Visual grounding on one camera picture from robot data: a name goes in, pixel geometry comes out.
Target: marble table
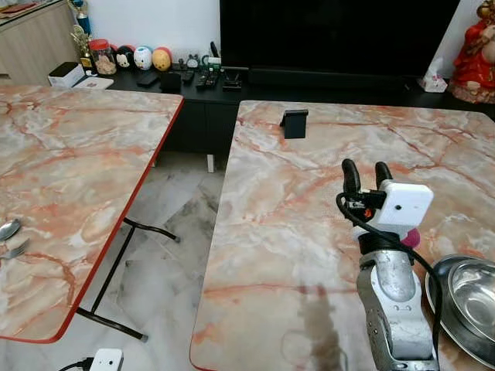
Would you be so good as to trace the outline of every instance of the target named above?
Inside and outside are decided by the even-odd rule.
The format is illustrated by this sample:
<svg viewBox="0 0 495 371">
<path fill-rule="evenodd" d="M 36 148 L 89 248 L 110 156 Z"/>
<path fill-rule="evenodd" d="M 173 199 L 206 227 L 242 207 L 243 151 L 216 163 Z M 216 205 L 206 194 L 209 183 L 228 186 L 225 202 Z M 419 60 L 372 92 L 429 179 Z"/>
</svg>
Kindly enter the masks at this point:
<svg viewBox="0 0 495 371">
<path fill-rule="evenodd" d="M 309 110 L 305 139 L 284 139 L 288 109 Z M 356 292 L 360 251 L 335 204 L 345 158 L 364 188 L 375 188 L 374 164 L 386 161 L 396 179 L 433 189 L 419 227 L 426 260 L 495 260 L 495 123 L 487 116 L 242 102 L 191 342 L 197 369 L 375 369 Z M 440 352 L 442 370 L 487 369 L 446 336 Z"/>
<path fill-rule="evenodd" d="M 24 255 L 0 262 L 1 338 L 63 335 L 182 102 L 0 87 L 0 221 L 22 220 L 9 243 L 29 238 Z"/>
</svg>

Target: black table leg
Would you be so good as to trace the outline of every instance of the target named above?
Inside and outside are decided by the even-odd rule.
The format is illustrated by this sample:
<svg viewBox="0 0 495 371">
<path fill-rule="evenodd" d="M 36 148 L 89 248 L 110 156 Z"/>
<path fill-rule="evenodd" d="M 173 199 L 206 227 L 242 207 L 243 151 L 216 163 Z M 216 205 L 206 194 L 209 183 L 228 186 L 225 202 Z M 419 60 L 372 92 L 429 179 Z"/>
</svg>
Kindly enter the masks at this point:
<svg viewBox="0 0 495 371">
<path fill-rule="evenodd" d="M 101 287 L 100 292 L 98 293 L 98 296 L 94 300 L 93 306 L 91 307 L 91 311 L 87 311 L 86 309 L 79 307 L 76 310 L 76 313 L 84 316 L 85 318 L 90 319 L 91 321 L 95 321 L 95 322 L 98 322 L 102 325 L 114 328 L 118 331 L 121 331 L 127 335 L 132 336 L 133 338 L 137 338 L 138 340 L 146 342 L 148 340 L 147 335 L 144 335 L 140 332 L 137 332 L 137 331 L 133 330 L 132 328 L 124 326 L 120 323 L 111 321 L 110 319 L 96 315 L 95 312 L 98 309 L 98 305 L 100 305 L 101 299 L 103 298 L 103 295 L 105 294 L 105 292 L 108 288 L 108 285 L 110 284 L 110 281 L 113 278 L 115 271 L 117 270 L 117 267 L 121 262 L 122 257 L 124 256 L 125 250 L 127 249 L 129 242 L 131 242 L 132 235 L 134 234 L 136 228 L 139 228 L 140 230 L 149 230 L 152 232 L 161 233 L 161 234 L 167 236 L 168 238 L 176 241 L 177 243 L 180 241 L 180 238 L 171 234 L 170 232 L 168 232 L 166 230 L 161 229 L 161 228 L 136 223 L 135 221 L 130 220 L 128 218 L 124 218 L 124 222 L 131 226 L 131 230 L 129 230 L 128 235 L 125 237 L 124 244 L 122 244 L 121 250 L 118 252 L 117 258 L 115 259 L 113 265 L 111 266 L 110 272 L 108 272 L 107 278 L 105 278 L 105 282 L 103 283 L 103 286 Z"/>
</svg>

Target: white wall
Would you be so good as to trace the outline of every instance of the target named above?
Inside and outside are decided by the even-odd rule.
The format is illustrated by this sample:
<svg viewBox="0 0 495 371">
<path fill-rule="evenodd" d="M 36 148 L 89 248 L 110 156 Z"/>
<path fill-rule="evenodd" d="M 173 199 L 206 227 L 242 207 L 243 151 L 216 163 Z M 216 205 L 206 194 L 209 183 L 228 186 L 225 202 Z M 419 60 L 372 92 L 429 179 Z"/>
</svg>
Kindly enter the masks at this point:
<svg viewBox="0 0 495 371">
<path fill-rule="evenodd" d="M 166 46 L 174 61 L 191 52 L 208 53 L 210 41 L 220 48 L 220 0 L 87 1 L 93 35 L 117 46 Z M 442 76 L 452 76 L 453 60 L 463 46 L 466 29 L 479 20 L 476 8 L 482 1 L 461 0 L 434 58 L 444 58 Z"/>
<path fill-rule="evenodd" d="M 219 0 L 87 0 L 91 30 L 116 46 L 170 48 L 172 58 L 220 48 Z"/>
<path fill-rule="evenodd" d="M 440 69 L 440 75 L 443 77 L 451 77 L 454 71 L 453 62 L 457 58 L 464 43 L 464 34 L 466 30 L 478 23 L 480 20 L 476 15 L 476 8 L 480 6 L 483 0 L 461 0 L 456 14 L 452 17 L 452 21 L 443 36 L 436 58 L 443 57 L 443 67 Z"/>
</svg>

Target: toy ball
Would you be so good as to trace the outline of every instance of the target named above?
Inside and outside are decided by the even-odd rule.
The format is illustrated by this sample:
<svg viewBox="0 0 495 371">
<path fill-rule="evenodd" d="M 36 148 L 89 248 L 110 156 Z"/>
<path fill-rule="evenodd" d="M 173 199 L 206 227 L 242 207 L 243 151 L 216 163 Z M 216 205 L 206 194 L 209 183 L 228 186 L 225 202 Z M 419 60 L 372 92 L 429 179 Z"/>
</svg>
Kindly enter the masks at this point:
<svg viewBox="0 0 495 371">
<path fill-rule="evenodd" d="M 115 59 L 121 68 L 132 68 L 134 66 L 134 47 L 130 45 L 121 46 L 117 49 Z"/>
<path fill-rule="evenodd" d="M 141 70 L 149 70 L 152 66 L 152 51 L 147 46 L 140 46 L 134 52 L 134 63 Z"/>
<path fill-rule="evenodd" d="M 160 46 L 153 51 L 152 61 L 158 71 L 167 71 L 172 65 L 172 54 L 170 50 Z"/>
</svg>

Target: spoon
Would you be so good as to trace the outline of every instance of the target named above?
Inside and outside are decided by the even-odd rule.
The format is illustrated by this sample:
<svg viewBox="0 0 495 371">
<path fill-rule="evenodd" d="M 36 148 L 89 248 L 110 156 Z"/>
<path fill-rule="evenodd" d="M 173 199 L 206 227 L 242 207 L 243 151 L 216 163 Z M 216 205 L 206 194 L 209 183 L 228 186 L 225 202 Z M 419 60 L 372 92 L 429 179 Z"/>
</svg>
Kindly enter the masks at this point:
<svg viewBox="0 0 495 371">
<path fill-rule="evenodd" d="M 0 242 L 6 241 L 15 235 L 20 227 L 21 221 L 19 219 L 11 220 L 0 226 Z"/>
</svg>

